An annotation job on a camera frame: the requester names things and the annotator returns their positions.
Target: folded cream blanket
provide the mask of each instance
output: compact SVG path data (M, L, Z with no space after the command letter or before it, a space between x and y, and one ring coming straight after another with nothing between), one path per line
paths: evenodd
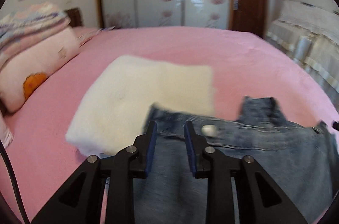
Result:
M142 134L153 103L213 116L211 68L121 56L84 95L66 140L85 156L115 155Z

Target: metal screw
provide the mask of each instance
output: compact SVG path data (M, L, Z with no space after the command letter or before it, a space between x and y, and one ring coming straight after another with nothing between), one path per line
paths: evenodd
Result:
M126 151L129 153L135 153L137 151L137 148L135 146L129 146L126 148Z
M244 156L244 160L246 163L249 163L249 164L254 162L254 158L249 155Z
M215 152L215 149L214 149L214 147L206 147L206 148L205 148L205 151L206 151L207 153L209 153L209 154L212 154L212 153Z
M97 156L91 155L91 156L88 156L88 157L87 157L87 162L89 162L89 163L94 163L94 162L97 161L97 159L98 159Z

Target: denim jeans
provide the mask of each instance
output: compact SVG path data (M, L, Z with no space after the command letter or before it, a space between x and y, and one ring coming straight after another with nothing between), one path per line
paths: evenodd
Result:
M169 112L156 106L151 107L146 124L151 120L157 123L158 138L151 173L146 180L134 180L137 224L205 223L207 179L195 179L189 170L186 121L193 122L199 135L203 135L203 126L214 125L216 134L207 141L224 154L239 159L253 156L308 223L331 204L338 190L334 136L323 122L302 127L287 121L273 98L246 97L237 121Z

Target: denim waistband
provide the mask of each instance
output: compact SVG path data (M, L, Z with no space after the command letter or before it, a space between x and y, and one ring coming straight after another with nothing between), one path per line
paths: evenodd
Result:
M286 121L284 126L276 126L266 119L257 119L256 125L247 125L239 121L225 121L185 112L171 112L155 104L150 108L146 125L149 121L157 123L159 136L181 140L184 140L186 121L192 121L199 135L203 135L203 126L213 125L216 128L216 134L213 137L206 137L209 145L234 149L289 149L302 142L329 134L324 122L320 122L315 127L303 127L289 121Z

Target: black cable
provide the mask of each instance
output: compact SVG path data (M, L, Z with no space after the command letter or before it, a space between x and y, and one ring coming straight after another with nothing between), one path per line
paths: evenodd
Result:
M10 159L8 158L5 147L3 146L1 141L0 141L0 154L3 158L3 161L5 162L8 174L10 175L10 179L11 179L13 190L14 190L15 199L17 200L22 219L23 219L25 224L31 224L29 219L28 219L28 216L26 214L25 207L23 206L23 202L22 202L22 199L21 199L20 191L19 191L18 182L15 178L15 174L14 174L12 164L10 162Z

